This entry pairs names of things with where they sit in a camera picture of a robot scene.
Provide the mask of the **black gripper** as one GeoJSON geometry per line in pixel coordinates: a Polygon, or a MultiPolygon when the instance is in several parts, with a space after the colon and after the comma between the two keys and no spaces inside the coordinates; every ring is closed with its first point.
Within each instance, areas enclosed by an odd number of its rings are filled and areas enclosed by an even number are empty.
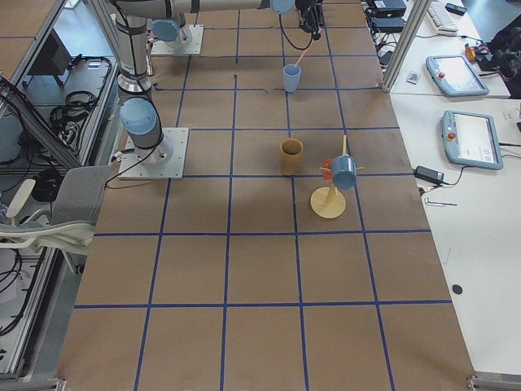
{"type": "Polygon", "coordinates": [[[295,7],[299,12],[299,27],[303,31],[311,31],[313,40],[319,40],[324,27],[322,0],[295,0],[295,7]]]}

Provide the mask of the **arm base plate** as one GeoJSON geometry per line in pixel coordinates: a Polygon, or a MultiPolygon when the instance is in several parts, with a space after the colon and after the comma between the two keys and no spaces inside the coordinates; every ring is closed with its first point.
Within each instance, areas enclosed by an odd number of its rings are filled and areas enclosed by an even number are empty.
{"type": "Polygon", "coordinates": [[[151,27],[153,56],[199,55],[204,26],[185,24],[179,28],[172,20],[155,20],[151,27]]]}
{"type": "Polygon", "coordinates": [[[130,136],[125,148],[133,149],[121,158],[118,174],[125,180],[182,179],[189,138],[187,127],[164,127],[163,141],[145,159],[149,152],[135,149],[130,136]]]}

